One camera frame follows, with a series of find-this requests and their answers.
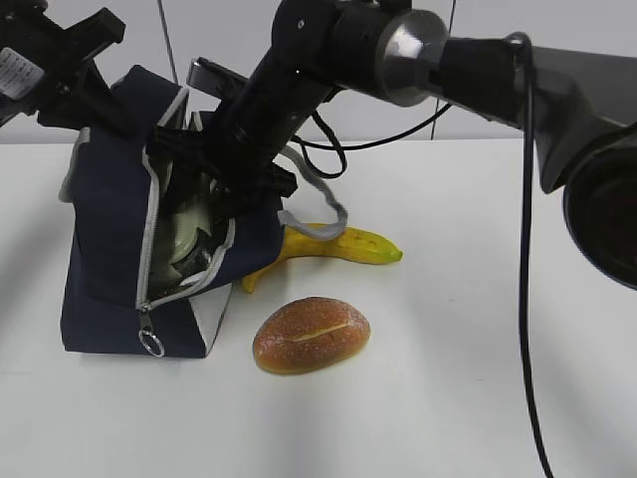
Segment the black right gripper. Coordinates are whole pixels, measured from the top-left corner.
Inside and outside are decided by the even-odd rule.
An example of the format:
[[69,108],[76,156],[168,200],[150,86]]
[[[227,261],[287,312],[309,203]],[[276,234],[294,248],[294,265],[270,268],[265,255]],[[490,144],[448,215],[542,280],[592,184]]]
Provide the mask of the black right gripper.
[[203,176],[220,183],[234,213],[250,211],[271,195],[291,196],[296,176],[274,159],[298,129],[299,106],[291,98],[249,91],[223,101],[199,130],[157,124],[146,152],[172,163],[160,214],[173,215],[190,202]]

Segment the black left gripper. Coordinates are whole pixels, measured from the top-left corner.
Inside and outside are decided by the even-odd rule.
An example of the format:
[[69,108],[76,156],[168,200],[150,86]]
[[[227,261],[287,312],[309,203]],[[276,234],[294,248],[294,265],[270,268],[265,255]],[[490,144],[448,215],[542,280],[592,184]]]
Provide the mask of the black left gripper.
[[1,124],[35,116],[45,127],[100,125],[123,137],[138,135],[137,119],[92,60],[122,42],[124,22],[102,8],[62,26],[47,9],[46,1],[1,3]]

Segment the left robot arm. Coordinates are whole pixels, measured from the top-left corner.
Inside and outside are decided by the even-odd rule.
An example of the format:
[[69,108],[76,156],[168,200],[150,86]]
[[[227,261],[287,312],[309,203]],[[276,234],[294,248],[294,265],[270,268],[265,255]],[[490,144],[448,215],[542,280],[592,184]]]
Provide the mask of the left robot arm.
[[36,116],[44,127],[92,125],[124,137],[140,125],[107,85],[95,57],[123,40],[125,24],[102,8],[63,28],[46,1],[1,3],[1,123]]

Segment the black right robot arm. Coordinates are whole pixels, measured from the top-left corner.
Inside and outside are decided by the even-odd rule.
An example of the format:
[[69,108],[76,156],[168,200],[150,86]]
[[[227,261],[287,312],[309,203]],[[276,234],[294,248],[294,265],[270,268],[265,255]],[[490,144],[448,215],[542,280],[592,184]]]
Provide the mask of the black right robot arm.
[[619,284],[636,284],[636,62],[502,39],[450,36],[408,1],[284,1],[249,78],[209,72],[221,105],[200,132],[157,127],[168,152],[219,180],[240,208],[291,193],[276,154],[320,104],[353,90],[403,108],[435,97],[520,129],[543,192],[561,190],[571,238]]

